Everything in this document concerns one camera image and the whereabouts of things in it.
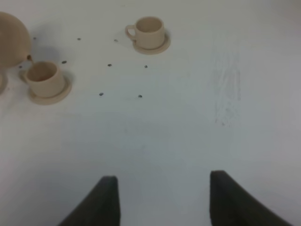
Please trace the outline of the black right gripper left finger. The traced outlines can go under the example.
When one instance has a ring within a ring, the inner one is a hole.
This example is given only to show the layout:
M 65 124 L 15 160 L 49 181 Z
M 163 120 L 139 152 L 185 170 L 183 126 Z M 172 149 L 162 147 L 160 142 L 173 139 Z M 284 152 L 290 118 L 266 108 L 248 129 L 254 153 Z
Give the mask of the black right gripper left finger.
M 59 225 L 119 226 L 120 220 L 118 179 L 105 176 Z

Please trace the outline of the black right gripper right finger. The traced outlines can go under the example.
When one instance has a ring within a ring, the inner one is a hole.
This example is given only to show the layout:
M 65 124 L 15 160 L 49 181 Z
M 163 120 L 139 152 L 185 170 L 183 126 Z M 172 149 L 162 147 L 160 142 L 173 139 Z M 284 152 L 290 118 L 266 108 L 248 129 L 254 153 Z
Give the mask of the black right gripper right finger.
M 289 226 L 251 196 L 227 172 L 210 173 L 210 219 L 213 226 Z

